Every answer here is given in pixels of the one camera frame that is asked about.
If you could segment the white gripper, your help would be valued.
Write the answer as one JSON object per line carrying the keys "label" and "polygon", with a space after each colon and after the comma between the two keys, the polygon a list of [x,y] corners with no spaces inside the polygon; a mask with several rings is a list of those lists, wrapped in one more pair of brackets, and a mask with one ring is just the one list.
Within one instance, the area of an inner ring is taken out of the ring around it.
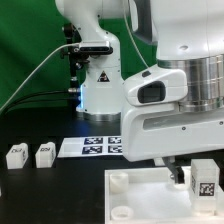
{"label": "white gripper", "polygon": [[124,157],[129,161],[162,158],[176,184],[184,171],[170,156],[224,149],[224,108],[179,113],[174,104],[124,104],[121,116]]}

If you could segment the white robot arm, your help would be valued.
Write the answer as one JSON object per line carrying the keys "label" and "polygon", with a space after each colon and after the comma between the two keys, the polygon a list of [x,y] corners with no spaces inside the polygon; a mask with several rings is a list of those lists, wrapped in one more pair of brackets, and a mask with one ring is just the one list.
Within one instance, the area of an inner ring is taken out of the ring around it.
{"label": "white robot arm", "polygon": [[[55,0],[78,30],[83,115],[121,120],[130,161],[224,149],[224,0]],[[100,27],[129,14],[134,34],[157,47],[155,65],[121,75],[118,38]]]}

